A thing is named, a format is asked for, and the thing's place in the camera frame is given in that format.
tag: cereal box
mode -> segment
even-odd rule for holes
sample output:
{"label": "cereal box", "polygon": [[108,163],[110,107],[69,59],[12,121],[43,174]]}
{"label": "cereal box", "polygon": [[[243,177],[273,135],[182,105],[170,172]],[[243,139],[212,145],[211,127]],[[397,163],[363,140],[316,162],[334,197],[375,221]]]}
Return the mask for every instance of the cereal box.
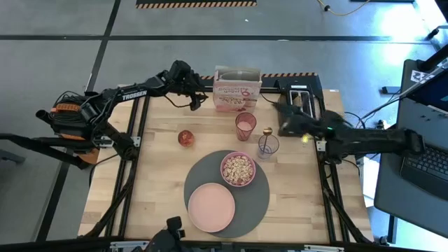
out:
{"label": "cereal box", "polygon": [[216,110],[253,112],[261,83],[259,69],[217,66],[213,82]]}

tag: wooden tabletop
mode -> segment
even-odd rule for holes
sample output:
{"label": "wooden tabletop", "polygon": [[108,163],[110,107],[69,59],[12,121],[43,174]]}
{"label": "wooden tabletop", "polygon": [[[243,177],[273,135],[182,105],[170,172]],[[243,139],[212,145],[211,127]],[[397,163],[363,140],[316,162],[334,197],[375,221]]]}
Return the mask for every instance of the wooden tabletop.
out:
{"label": "wooden tabletop", "polygon": [[[324,90],[323,94],[326,109],[343,113],[338,90]],[[265,96],[277,100],[278,94]],[[185,97],[169,97],[178,105],[189,102]],[[126,131],[131,107],[131,101],[119,104],[109,119],[121,132]],[[150,239],[166,225],[168,218],[180,216],[186,233],[185,240],[223,240],[198,230],[190,222],[183,201],[183,184],[190,168],[202,157],[214,151],[230,149],[248,153],[260,164],[269,181],[270,199],[265,217],[254,230],[242,237],[226,240],[328,243],[314,142],[302,143],[299,138],[279,137],[280,149],[269,160],[262,161],[256,155],[257,141],[266,127],[271,127],[277,135],[277,112],[271,104],[259,98],[253,114],[257,118],[257,126],[250,139],[241,142],[235,134],[237,114],[215,112],[211,98],[196,111],[175,108],[163,98],[151,98],[129,209],[126,238]],[[194,146],[184,148],[179,145],[177,135],[182,130],[190,130],[195,135]],[[101,150],[99,160],[114,153],[113,149]],[[91,230],[109,207],[119,160],[119,157],[115,157],[97,166],[80,224],[80,235]],[[337,169],[346,212],[363,234],[373,240],[357,168],[343,162]],[[336,211],[332,211],[337,238],[342,240],[339,219]],[[118,230],[116,223],[119,223],[121,210],[117,216],[115,233]]]}

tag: pink bowl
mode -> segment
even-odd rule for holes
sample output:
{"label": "pink bowl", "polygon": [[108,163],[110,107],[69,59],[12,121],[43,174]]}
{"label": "pink bowl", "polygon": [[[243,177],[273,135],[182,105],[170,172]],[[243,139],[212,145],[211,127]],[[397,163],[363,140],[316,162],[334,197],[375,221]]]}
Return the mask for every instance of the pink bowl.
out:
{"label": "pink bowl", "polygon": [[[252,173],[252,177],[251,177],[251,179],[250,179],[247,183],[245,183],[244,185],[234,185],[234,184],[232,184],[231,182],[229,182],[229,181],[227,181],[227,180],[225,179],[224,174],[223,174],[225,161],[227,161],[227,159],[229,159],[229,158],[231,158],[231,157],[235,157],[235,156],[238,156],[238,155],[247,157],[247,159],[249,160],[249,162],[250,162],[251,165],[252,165],[252,171],[253,171],[253,173]],[[247,155],[247,154],[245,154],[245,153],[242,153],[242,152],[237,152],[237,151],[235,151],[235,152],[229,153],[228,155],[226,155],[226,156],[223,158],[223,161],[221,161],[221,168],[220,168],[220,171],[221,171],[221,176],[223,177],[224,181],[227,182],[229,185],[231,185],[231,186],[235,186],[235,187],[243,187],[243,186],[247,186],[248,184],[250,184],[250,183],[252,182],[253,178],[255,177],[256,166],[255,166],[255,162],[253,161],[253,159],[252,159],[249,155]]]}

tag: laptop keyboard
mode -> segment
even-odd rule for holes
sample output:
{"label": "laptop keyboard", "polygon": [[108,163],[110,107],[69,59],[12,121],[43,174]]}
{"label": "laptop keyboard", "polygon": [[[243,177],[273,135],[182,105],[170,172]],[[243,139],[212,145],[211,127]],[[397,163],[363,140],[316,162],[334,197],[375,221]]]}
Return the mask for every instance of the laptop keyboard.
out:
{"label": "laptop keyboard", "polygon": [[404,165],[427,172],[448,181],[448,153],[426,146],[426,152],[419,157],[406,157]]}

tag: laptop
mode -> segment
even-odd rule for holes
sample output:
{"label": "laptop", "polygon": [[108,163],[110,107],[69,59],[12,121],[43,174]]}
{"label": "laptop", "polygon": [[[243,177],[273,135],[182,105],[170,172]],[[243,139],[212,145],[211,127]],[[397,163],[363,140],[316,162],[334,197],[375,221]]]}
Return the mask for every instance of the laptop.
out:
{"label": "laptop", "polygon": [[448,70],[411,91],[402,102],[407,106],[406,126],[423,136],[426,152],[403,158],[400,175],[448,200]]}

